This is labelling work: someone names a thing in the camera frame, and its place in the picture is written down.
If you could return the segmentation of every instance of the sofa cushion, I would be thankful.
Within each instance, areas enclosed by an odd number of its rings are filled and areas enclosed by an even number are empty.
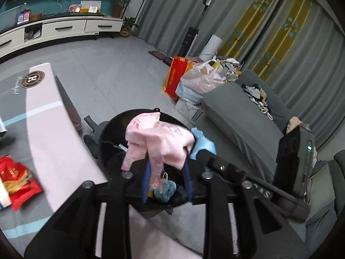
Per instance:
[[[318,218],[316,221],[307,222],[306,246],[310,254],[313,254],[319,246],[324,242],[329,232],[337,222],[337,214],[334,209],[330,208],[326,214]]]
[[[242,154],[240,149],[230,141],[209,117],[202,115],[197,120],[195,126],[204,133],[205,137],[215,144],[218,157],[232,163],[247,173],[260,177],[258,171],[248,162],[246,156]]]
[[[273,181],[282,132],[236,83],[226,83],[206,94],[205,114],[239,147],[261,178]]]
[[[282,131],[286,132],[286,127],[289,120],[294,116],[293,113],[285,106],[283,101],[276,95],[276,93],[264,82],[254,71],[246,69],[236,81],[238,85],[245,84],[253,86],[253,84],[260,85],[267,95],[267,104],[271,108],[271,115],[274,118],[274,123]]]
[[[324,207],[333,202],[334,199],[335,194],[331,172],[328,164],[326,164],[317,174],[308,180],[306,202],[311,208],[308,220],[313,218]]]

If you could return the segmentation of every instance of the pillow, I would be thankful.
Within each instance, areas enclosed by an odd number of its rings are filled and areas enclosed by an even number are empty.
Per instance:
[[[306,202],[310,205],[308,220],[335,199],[328,164],[308,180]]]

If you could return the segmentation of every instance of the white plastic bag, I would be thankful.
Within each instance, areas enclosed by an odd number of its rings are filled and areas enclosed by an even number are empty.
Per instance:
[[[196,64],[180,79],[176,94],[183,99],[188,99],[194,104],[200,104],[204,95],[223,84],[221,76],[209,64],[211,59],[202,64]]]

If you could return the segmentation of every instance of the cordless vacuum cleaner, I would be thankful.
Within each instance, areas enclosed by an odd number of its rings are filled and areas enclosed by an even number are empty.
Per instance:
[[[194,42],[196,40],[196,37],[198,36],[199,33],[199,25],[201,22],[202,17],[204,16],[208,6],[211,4],[212,0],[203,0],[202,3],[205,5],[204,10],[202,11],[202,14],[199,18],[199,21],[196,25],[196,28],[194,27],[189,27],[187,34],[182,42],[181,48],[177,54],[179,57],[185,57],[186,55],[189,55],[190,50],[192,49]]]

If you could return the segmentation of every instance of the pink cloth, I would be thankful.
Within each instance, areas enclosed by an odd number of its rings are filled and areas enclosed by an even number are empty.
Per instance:
[[[193,134],[186,128],[161,122],[160,113],[143,113],[128,124],[125,138],[128,151],[122,163],[122,170],[130,170],[132,163],[142,160],[148,152],[151,164],[151,188],[160,185],[163,164],[171,165],[179,170],[183,168],[187,153],[194,144]]]

